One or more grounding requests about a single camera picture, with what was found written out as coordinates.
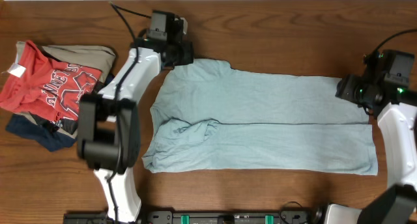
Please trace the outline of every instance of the pile of clothes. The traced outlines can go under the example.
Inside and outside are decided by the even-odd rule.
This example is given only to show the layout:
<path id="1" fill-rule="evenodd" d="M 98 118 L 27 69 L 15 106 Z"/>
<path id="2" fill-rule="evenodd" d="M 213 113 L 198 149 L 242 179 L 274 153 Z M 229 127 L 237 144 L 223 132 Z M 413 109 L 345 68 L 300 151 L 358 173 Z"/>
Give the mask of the pile of clothes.
<path id="1" fill-rule="evenodd" d="M 116 58 L 103 46 L 37 46 L 17 42 L 13 68 L 0 93 L 0 107 L 13 114 L 6 131 L 33 139 L 49 151 L 76 142 L 79 99 L 112 79 Z"/>

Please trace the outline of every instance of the beige garment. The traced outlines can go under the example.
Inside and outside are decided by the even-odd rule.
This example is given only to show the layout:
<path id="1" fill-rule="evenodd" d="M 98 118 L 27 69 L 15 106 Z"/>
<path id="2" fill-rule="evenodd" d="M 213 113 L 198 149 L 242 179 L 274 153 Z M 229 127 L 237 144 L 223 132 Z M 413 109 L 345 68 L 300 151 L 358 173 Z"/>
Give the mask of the beige garment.
<path id="1" fill-rule="evenodd" d="M 17 115 L 21 115 L 21 116 L 24 116 L 24 117 L 26 117 L 26 119 L 27 120 L 30 120 L 33 124 L 36 124 L 36 121 L 34 120 L 34 118 L 31 116 L 31 114 L 30 113 L 28 113 L 28 112 L 21 112 L 21 113 L 15 113 L 15 114 L 17 114 Z M 76 137 L 77 137 L 77 134 L 78 134 L 78 129 L 71 135 L 71 134 L 69 134 L 68 132 L 66 132 L 65 130 L 63 130 L 63 129 L 61 129 L 61 128 L 59 128 L 58 130 L 57 130 L 57 132 L 59 132 L 59 133 L 63 133 L 63 134 L 65 134 L 65 135 L 67 135 L 67 136 L 70 136 L 71 138 L 73 138 L 73 139 L 75 139 Z"/>
<path id="2" fill-rule="evenodd" d="M 18 51 L 18 61 L 22 56 L 24 48 L 25 42 L 16 43 L 16 49 Z M 101 70 L 102 74 L 100 75 L 100 78 L 98 80 L 102 83 L 106 81 L 106 78 L 116 58 L 114 52 L 110 48 L 104 46 L 48 45 L 39 46 L 38 48 L 50 54 L 52 57 L 59 61 L 71 64 L 78 64 Z"/>

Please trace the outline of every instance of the green strip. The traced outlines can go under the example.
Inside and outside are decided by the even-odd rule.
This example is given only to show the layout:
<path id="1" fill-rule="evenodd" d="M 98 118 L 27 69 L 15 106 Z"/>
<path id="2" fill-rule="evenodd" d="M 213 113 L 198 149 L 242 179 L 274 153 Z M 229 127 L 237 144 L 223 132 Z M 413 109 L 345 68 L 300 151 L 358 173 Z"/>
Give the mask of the green strip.
<path id="1" fill-rule="evenodd" d="M 265 224 L 274 224 L 274 216 L 266 215 L 265 216 Z"/>
<path id="2" fill-rule="evenodd" d="M 188 215 L 181 215 L 181 224 L 190 224 L 190 217 Z"/>

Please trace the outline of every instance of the wooden table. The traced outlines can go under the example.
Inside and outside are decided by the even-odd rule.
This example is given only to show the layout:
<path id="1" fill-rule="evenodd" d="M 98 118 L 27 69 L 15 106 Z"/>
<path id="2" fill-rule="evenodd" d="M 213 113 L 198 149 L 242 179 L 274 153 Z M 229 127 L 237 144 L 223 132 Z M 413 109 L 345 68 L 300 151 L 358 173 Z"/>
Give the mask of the wooden table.
<path id="1" fill-rule="evenodd" d="M 391 34 L 417 27 L 417 1 L 117 1 L 131 10 L 174 12 L 188 20 L 197 57 L 229 61 L 250 72 L 344 77 L 361 74 L 362 55 Z M 149 20 L 126 15 L 135 32 Z M 0 71 L 16 56 L 15 43 L 85 44 L 113 48 L 116 74 L 130 35 L 105 1 L 6 2 L 0 11 Z M 417 35 L 387 48 L 417 52 Z M 149 86 L 139 108 L 141 155 L 152 137 L 149 108 L 167 72 Z M 1 75 L 1 84 L 7 74 Z M 412 82 L 417 87 L 417 68 Z M 62 223 L 69 210 L 103 210 L 99 182 L 72 148 L 50 153 L 7 133 L 11 113 L 0 111 L 0 222 Z M 136 188 L 148 207 L 175 210 L 278 210 L 287 201 L 314 207 L 332 201 L 363 208 L 386 189 L 386 160 L 374 120 L 378 176 L 290 170 L 221 170 L 152 175 L 141 159 Z"/>

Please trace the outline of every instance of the light blue pants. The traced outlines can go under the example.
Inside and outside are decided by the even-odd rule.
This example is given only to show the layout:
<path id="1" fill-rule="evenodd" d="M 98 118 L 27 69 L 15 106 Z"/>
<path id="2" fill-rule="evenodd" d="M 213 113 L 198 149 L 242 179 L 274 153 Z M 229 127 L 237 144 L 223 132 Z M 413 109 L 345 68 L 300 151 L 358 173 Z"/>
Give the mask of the light blue pants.
<path id="1" fill-rule="evenodd" d="M 151 108 L 145 167 L 376 175 L 372 127 L 362 109 L 334 96 L 339 80 L 255 74 L 207 59 L 178 66 Z"/>

